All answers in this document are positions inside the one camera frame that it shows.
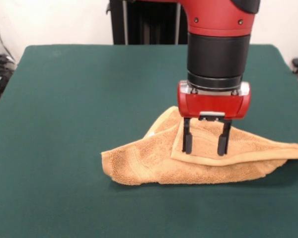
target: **tan towel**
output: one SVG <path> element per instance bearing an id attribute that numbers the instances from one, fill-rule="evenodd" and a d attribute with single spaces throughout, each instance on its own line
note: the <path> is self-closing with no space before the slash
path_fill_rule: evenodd
<path id="1" fill-rule="evenodd" d="M 228 154 L 217 155 L 221 122 L 191 119 L 191 155 L 182 152 L 183 118 L 166 110 L 143 139 L 101 153 L 103 170 L 126 185 L 225 183 L 262 178 L 288 159 L 298 159 L 298 144 L 281 143 L 232 126 Z"/>

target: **folded towel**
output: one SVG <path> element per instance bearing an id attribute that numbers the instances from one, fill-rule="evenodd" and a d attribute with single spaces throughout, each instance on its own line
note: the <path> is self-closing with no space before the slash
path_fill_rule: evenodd
<path id="1" fill-rule="evenodd" d="M 101 153 L 104 173 L 126 185 L 211 184 L 264 177 L 288 159 L 298 159 L 298 144 L 272 141 L 232 126 L 228 153 L 217 154 L 221 122 L 191 119 L 192 153 L 182 152 L 183 118 L 166 110 L 144 138 Z"/>

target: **black cable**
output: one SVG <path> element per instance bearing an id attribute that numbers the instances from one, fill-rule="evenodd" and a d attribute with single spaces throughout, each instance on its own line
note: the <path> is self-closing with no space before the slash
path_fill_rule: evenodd
<path id="1" fill-rule="evenodd" d="M 3 48 L 5 49 L 5 51 L 8 53 L 8 55 L 11 57 L 11 59 L 13 59 L 14 61 L 15 61 L 15 59 L 14 59 L 14 57 L 12 56 L 12 54 L 10 53 L 10 51 L 7 49 L 7 47 L 5 47 L 5 45 L 4 45 L 4 43 L 3 43 L 3 40 L 2 40 L 2 37 L 1 37 L 1 34 L 0 34 L 0 42 L 1 42 L 1 44 L 2 44 L 2 46 L 3 46 Z"/>

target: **table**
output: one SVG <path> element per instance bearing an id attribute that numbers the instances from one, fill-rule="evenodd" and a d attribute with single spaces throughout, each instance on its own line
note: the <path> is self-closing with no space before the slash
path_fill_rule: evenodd
<path id="1" fill-rule="evenodd" d="M 0 101 L 0 238 L 297 237 L 298 160 L 266 178 L 128 187 L 100 153 L 143 137 L 176 105 L 186 46 L 28 47 Z M 250 47 L 246 118 L 298 142 L 298 82 L 279 51 Z"/>

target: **black wrist cylinder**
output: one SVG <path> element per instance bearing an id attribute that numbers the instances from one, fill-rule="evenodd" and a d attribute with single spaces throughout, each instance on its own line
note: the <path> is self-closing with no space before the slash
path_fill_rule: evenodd
<path id="1" fill-rule="evenodd" d="M 237 89 L 245 71 L 250 35 L 188 35 L 188 81 L 208 91 Z"/>

